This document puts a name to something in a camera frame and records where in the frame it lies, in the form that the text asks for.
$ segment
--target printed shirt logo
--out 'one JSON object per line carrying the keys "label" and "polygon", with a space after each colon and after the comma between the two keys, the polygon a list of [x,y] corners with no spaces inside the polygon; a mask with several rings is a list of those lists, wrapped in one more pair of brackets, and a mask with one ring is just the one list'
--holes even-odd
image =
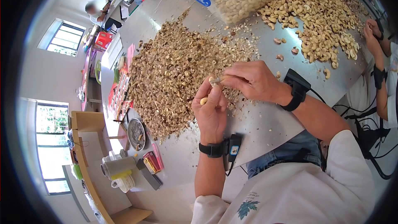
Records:
{"label": "printed shirt logo", "polygon": [[248,215],[248,213],[250,212],[250,210],[257,210],[256,204],[259,204],[259,201],[246,201],[246,202],[242,202],[241,206],[239,207],[237,213],[238,216],[240,218],[240,220],[242,220],[244,217],[246,217]]}

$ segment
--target stainless steel table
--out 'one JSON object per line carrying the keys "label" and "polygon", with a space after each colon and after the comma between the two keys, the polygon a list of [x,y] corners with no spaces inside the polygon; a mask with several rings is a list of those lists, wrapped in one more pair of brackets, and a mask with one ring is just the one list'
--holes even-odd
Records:
{"label": "stainless steel table", "polygon": [[[157,31],[160,30],[162,23],[166,20],[171,20],[172,17],[177,18],[193,2],[194,0],[146,0],[128,18],[119,32],[123,44],[122,52],[127,52],[127,48],[132,43],[138,47],[140,40],[146,42],[149,38],[154,38]],[[221,21],[216,23],[218,19],[207,17],[207,15],[210,15],[210,12],[196,2],[192,5],[192,9],[183,24],[191,31],[209,29],[212,27],[211,24],[214,24],[218,28],[222,27]],[[299,19],[297,21],[300,24],[299,29],[302,30],[303,23]],[[280,71],[282,75],[281,80],[283,80],[287,70],[289,68],[294,69],[311,83],[312,88],[323,97],[329,106],[333,106],[346,94],[367,65],[361,50],[358,53],[358,60],[354,61],[348,60],[340,47],[338,69],[331,68],[330,62],[315,61],[308,63],[308,60],[301,53],[293,55],[291,52],[294,46],[301,46],[301,40],[295,34],[297,29],[285,28],[282,30],[280,23],[277,23],[275,30],[272,31],[271,28],[261,21],[261,17],[250,17],[248,24],[250,23],[253,24],[251,26],[253,35],[261,36],[257,41],[258,52],[262,54],[261,59],[266,62],[271,71],[274,74]],[[287,43],[277,45],[273,41],[275,37],[283,37],[287,40]],[[357,42],[360,42],[361,47],[366,47],[359,38],[359,34],[355,34],[355,38]],[[285,57],[283,62],[275,58],[277,54],[282,54]],[[325,67],[331,71],[331,77],[328,80],[325,80],[325,75],[322,72]],[[104,112],[106,112],[105,106],[108,103],[107,97],[112,82],[113,71],[109,69],[109,65],[106,62],[103,62],[102,101]],[[245,104],[245,106],[241,112],[237,112],[236,117],[232,118],[232,114],[229,114],[228,125],[225,131],[225,136],[230,136],[236,132],[244,134],[244,140],[236,157],[234,167],[245,164],[275,149],[304,130],[304,127],[293,114],[282,110],[275,104],[260,102],[256,106],[253,106],[248,101],[241,102],[241,104]],[[128,116],[129,119],[131,117],[139,117],[132,109],[129,111]],[[164,172],[162,172],[164,174],[161,174],[160,178],[164,181],[165,186],[168,185],[171,187],[193,181],[196,171],[194,165],[197,164],[199,159],[199,151],[197,149],[199,130],[197,124],[191,125],[192,128],[187,128],[179,137],[171,135],[160,146],[166,167]],[[109,135],[113,136],[113,132],[117,131],[117,124],[106,120],[106,126],[108,132],[110,132]]]}

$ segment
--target plastic stool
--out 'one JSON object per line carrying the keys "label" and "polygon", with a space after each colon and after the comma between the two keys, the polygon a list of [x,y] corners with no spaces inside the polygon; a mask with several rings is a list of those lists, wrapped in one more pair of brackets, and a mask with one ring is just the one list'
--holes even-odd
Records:
{"label": "plastic stool", "polygon": [[97,60],[97,62],[96,62],[95,73],[96,73],[97,82],[98,82],[98,84],[101,85],[101,82],[100,82],[100,80],[99,80],[99,78],[98,78],[98,72],[101,72],[101,61],[100,61],[100,60]]}
{"label": "plastic stool", "polygon": [[100,32],[96,38],[96,44],[106,49],[108,44],[112,41],[112,36],[112,34]]}

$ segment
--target hand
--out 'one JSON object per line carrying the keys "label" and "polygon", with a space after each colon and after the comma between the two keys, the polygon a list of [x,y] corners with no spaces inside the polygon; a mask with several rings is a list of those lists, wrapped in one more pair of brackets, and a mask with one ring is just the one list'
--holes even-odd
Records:
{"label": "hand", "polygon": [[369,24],[365,24],[365,27],[363,28],[363,33],[366,38],[366,46],[368,47],[368,50],[372,53],[375,61],[376,59],[382,59],[383,50],[381,49],[381,46],[377,39],[373,36],[373,31],[370,28]]}
{"label": "hand", "polygon": [[[226,108],[228,102],[222,92],[222,86],[216,85],[211,88],[208,76],[199,87],[192,101],[192,109],[198,122],[201,143],[217,144],[222,142],[222,134],[226,127]],[[200,100],[207,97],[204,105]]]}
{"label": "hand", "polygon": [[375,20],[368,18],[365,22],[365,25],[369,25],[370,29],[372,30],[372,34],[376,35],[376,37],[381,37],[380,29]]}
{"label": "hand", "polygon": [[235,62],[232,67],[226,68],[224,74],[236,75],[249,81],[231,77],[221,82],[226,87],[240,90],[248,99],[273,102],[282,106],[291,100],[288,99],[291,87],[278,81],[264,61]]}

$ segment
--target white sleeve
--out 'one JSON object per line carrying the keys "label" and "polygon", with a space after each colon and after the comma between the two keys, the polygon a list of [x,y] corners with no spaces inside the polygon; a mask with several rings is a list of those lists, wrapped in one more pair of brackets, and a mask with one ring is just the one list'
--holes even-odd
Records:
{"label": "white sleeve", "polygon": [[354,193],[371,211],[375,184],[361,149],[350,130],[337,133],[330,142],[326,173]]}
{"label": "white sleeve", "polygon": [[226,203],[218,196],[196,198],[191,224],[216,224],[226,211]]}

